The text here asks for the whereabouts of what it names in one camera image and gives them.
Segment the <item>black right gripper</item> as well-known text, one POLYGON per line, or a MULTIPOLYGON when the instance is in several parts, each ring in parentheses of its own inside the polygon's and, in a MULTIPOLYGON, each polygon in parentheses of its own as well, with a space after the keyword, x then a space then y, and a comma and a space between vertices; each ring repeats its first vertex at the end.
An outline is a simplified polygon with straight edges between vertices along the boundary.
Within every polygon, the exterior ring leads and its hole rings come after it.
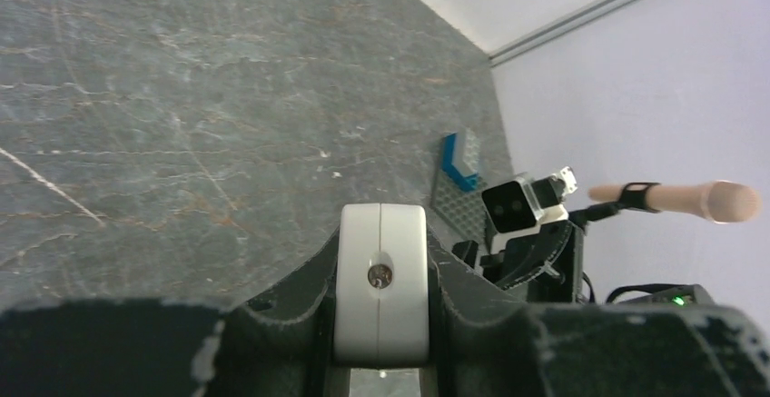
POLYGON ((484 254, 473 240, 455 243, 451 252, 464 267, 450 277, 451 302, 578 303, 583 236, 581 228, 561 221, 505 240, 498 254, 484 254))

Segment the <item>white remote control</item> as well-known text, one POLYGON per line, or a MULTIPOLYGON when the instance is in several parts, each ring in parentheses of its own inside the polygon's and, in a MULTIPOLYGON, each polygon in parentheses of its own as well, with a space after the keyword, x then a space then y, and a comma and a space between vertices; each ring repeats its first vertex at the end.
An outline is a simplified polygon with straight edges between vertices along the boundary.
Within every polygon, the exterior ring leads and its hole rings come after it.
POLYGON ((420 205, 341 211, 333 356, 354 368, 404 369, 429 359, 426 214, 420 205))

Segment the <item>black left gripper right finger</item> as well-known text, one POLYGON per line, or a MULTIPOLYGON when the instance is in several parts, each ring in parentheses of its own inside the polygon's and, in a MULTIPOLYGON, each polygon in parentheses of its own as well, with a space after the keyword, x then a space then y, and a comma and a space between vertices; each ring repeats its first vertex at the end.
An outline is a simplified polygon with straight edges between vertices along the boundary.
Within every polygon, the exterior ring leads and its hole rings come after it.
POLYGON ((725 306, 521 303, 430 235, 428 396, 766 396, 769 346, 725 306))

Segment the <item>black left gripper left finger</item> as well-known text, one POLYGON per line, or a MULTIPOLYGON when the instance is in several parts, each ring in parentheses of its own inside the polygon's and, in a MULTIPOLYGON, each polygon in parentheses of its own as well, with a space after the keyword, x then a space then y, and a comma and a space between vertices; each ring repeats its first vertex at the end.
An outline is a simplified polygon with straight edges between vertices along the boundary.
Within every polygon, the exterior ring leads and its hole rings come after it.
POLYGON ((1 312, 4 396, 337 396, 338 236, 250 300, 41 298, 1 312))

